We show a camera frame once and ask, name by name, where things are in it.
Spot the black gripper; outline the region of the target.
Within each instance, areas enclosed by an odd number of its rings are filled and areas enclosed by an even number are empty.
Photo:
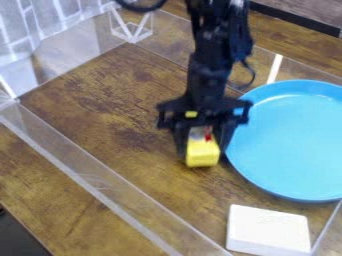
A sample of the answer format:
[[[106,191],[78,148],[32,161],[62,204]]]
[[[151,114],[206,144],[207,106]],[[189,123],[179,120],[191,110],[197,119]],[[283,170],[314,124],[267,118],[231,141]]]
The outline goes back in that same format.
[[[219,150],[225,153],[237,126],[249,122],[253,103],[225,95],[230,73],[230,69],[214,70],[191,57],[185,94],[157,105],[157,126],[173,131],[182,159],[186,158],[190,128],[214,126]]]

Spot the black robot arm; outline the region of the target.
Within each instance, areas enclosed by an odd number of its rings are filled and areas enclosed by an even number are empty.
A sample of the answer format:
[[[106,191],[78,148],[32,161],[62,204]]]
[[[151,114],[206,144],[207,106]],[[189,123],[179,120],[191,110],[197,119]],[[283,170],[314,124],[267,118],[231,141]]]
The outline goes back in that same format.
[[[190,130],[213,129],[221,150],[249,121],[253,102],[225,95],[237,63],[245,65],[254,41],[249,27],[249,0],[186,0],[195,50],[189,58],[185,94],[157,105],[158,127],[174,136],[178,155],[190,149]]]

